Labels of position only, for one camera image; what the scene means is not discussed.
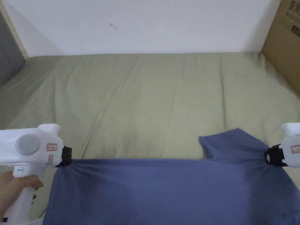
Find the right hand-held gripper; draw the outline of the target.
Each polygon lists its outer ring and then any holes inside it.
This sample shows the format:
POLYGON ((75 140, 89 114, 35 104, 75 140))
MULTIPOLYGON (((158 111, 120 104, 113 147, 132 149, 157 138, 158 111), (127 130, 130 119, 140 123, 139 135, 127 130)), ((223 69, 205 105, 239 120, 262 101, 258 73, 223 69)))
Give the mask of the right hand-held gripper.
POLYGON ((272 146, 265 152, 268 164, 277 167, 300 167, 300 123, 281 125, 285 138, 279 145, 272 146))

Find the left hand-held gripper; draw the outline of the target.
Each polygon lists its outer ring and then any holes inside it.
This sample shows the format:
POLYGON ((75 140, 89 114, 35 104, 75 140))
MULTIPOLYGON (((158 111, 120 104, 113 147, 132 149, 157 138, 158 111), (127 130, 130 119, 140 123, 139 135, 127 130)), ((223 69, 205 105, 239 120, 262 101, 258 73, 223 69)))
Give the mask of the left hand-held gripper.
MULTIPOLYGON (((0 131, 0 164, 13 166, 14 177, 36 175, 41 180, 46 167, 71 164, 72 148, 59 138, 60 126, 41 124, 37 128, 0 131)), ((29 220, 34 188, 26 187, 5 213, 5 225, 41 225, 43 220, 29 220)))

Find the person's left hand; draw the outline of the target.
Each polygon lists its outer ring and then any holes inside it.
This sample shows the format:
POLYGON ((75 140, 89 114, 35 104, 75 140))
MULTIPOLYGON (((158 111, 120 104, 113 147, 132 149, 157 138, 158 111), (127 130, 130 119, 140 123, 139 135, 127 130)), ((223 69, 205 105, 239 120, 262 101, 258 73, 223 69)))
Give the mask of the person's left hand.
POLYGON ((8 171, 0 174, 0 217, 4 217, 5 212, 18 199, 22 190, 32 187, 37 190, 43 187, 43 183, 36 175, 15 178, 13 172, 8 171))

